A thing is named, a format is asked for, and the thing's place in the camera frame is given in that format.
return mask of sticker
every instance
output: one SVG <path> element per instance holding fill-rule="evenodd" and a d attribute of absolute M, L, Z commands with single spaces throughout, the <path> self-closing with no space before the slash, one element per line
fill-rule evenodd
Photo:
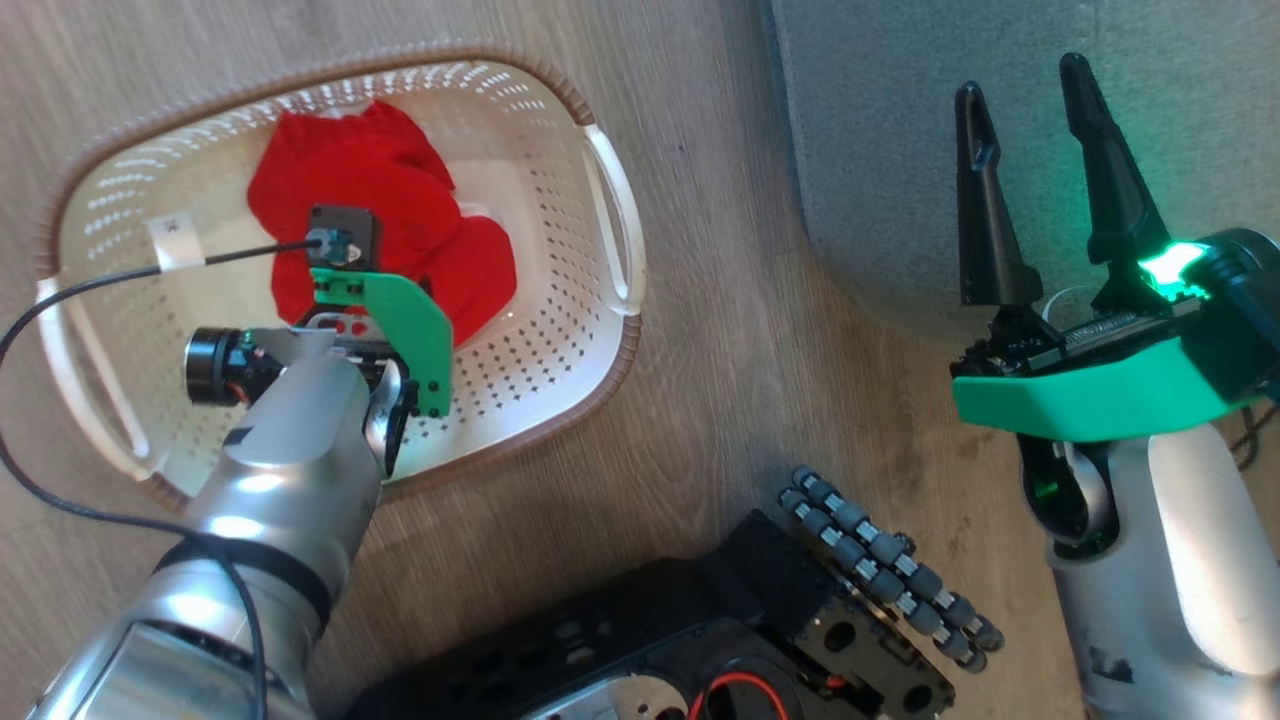
<path fill-rule="evenodd" d="M 160 272 L 168 273 L 205 264 L 205 251 L 200 247 L 200 236 L 196 234 L 196 223 L 191 219 L 191 213 L 183 210 L 152 218 L 147 220 L 147 231 L 151 232 L 151 243 L 156 249 Z"/>

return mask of green bracket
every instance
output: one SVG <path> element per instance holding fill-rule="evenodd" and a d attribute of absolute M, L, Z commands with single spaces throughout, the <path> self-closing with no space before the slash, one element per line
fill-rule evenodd
<path fill-rule="evenodd" d="M 1194 428 L 1238 410 L 1204 380 L 1181 340 L 1124 360 L 1034 378 L 960 377 L 960 419 L 1065 442 L 1103 442 Z"/>
<path fill-rule="evenodd" d="M 387 336 L 417 380 L 417 406 L 429 418 L 449 414 L 453 397 L 453 325 L 440 306 L 408 278 L 311 268 L 319 304 L 360 305 Z"/>

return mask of red cloth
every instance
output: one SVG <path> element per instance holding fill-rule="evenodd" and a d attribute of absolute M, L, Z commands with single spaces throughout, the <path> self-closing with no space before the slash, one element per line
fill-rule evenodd
<path fill-rule="evenodd" d="M 516 292 L 511 241 L 488 218 L 462 218 L 453 178 L 403 111 L 374 102 L 360 115 L 285 114 L 248 186 L 248 206 L 276 242 L 307 233 L 314 205 L 367 208 L 383 223 L 378 268 L 430 287 L 461 345 Z M 301 252 L 275 256 L 271 295 L 287 323 L 314 302 Z"/>

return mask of black ring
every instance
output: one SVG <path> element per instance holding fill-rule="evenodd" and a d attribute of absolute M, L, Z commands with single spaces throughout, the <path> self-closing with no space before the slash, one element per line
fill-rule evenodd
<path fill-rule="evenodd" d="M 316 633 L 316 639 L 320 639 L 329 625 L 329 616 L 333 614 L 333 598 L 329 597 L 329 588 L 325 587 L 324 580 L 315 570 L 283 550 L 260 542 L 218 536 L 202 536 L 200 541 L 183 538 L 182 542 L 164 553 L 151 574 L 179 562 L 211 560 L 206 543 L 220 550 L 233 564 L 261 570 L 298 591 L 298 594 L 311 603 L 320 618 L 320 629 Z"/>

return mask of white plastic basket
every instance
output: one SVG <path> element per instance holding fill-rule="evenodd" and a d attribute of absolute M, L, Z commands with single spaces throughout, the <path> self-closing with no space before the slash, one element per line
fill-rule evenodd
<path fill-rule="evenodd" d="M 506 228 L 517 272 L 508 307 L 457 351 L 451 414 L 411 421 L 394 495 L 568 427 L 630 368 L 645 278 L 639 215 L 608 138 L 554 69 L 499 46 L 401 49 L 148 118 L 69 169 L 40 233 L 37 292 L 155 264 L 146 222 L 174 213 L 189 213 L 206 255 L 274 242 L 244 192 L 280 113 L 374 99 L 426 131 L 463 213 Z M 200 325 L 279 324 L 270 264 L 165 273 L 41 318 L 50 366 L 88 441 L 172 507 L 198 491 L 242 413 L 191 405 L 186 341 Z"/>

